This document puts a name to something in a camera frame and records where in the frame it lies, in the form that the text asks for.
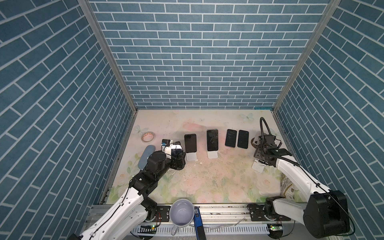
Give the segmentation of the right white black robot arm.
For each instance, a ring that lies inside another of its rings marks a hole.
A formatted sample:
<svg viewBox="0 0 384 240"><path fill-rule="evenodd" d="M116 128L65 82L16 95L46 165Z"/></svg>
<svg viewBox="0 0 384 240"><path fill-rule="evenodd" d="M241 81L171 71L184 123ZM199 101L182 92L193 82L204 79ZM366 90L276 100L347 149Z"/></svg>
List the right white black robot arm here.
<svg viewBox="0 0 384 240"><path fill-rule="evenodd" d="M274 135L261 134L254 157L263 167L275 167L288 177L303 194L305 202L269 197L264 206L266 218L276 220L279 216L288 217L306 226L317 239L353 232L355 227L350 221L346 196L316 180L288 150L280 148L275 141Z"/></svg>

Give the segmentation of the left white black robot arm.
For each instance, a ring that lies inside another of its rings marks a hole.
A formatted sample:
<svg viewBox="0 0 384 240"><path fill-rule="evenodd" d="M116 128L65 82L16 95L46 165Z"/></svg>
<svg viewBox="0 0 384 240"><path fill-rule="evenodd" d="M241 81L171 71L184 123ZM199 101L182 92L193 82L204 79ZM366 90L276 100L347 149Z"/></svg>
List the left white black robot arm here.
<svg viewBox="0 0 384 240"><path fill-rule="evenodd" d="M180 171L186 164L186 153L180 142L163 140L161 149L147 158L147 164L129 183L119 200L79 236L69 240L122 240L145 220L151 220L157 203L149 198L161 177L169 170Z"/></svg>

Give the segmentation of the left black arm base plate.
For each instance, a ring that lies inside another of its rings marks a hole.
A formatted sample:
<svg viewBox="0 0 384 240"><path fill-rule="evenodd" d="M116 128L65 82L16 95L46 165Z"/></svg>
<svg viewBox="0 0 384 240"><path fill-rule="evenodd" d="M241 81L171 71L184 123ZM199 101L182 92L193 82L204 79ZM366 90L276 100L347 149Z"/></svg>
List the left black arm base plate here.
<svg viewBox="0 0 384 240"><path fill-rule="evenodd" d="M170 208L168 205L158 205L156 209L149 211L147 216L147 221L155 222L158 219L158 222L169 222L170 221Z"/></svg>

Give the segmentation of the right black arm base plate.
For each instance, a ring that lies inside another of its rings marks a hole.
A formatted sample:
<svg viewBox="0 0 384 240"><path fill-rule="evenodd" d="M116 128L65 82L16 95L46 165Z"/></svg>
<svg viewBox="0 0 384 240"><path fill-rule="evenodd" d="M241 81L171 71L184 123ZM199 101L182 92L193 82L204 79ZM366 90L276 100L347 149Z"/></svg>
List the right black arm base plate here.
<svg viewBox="0 0 384 240"><path fill-rule="evenodd" d="M263 221L282 221L282 222L289 222L291 221L290 218L282 215L273 215L273 216L267 216L265 214L265 206L264 204L248 204L247 209L249 211L251 221L252 222L263 222Z"/></svg>

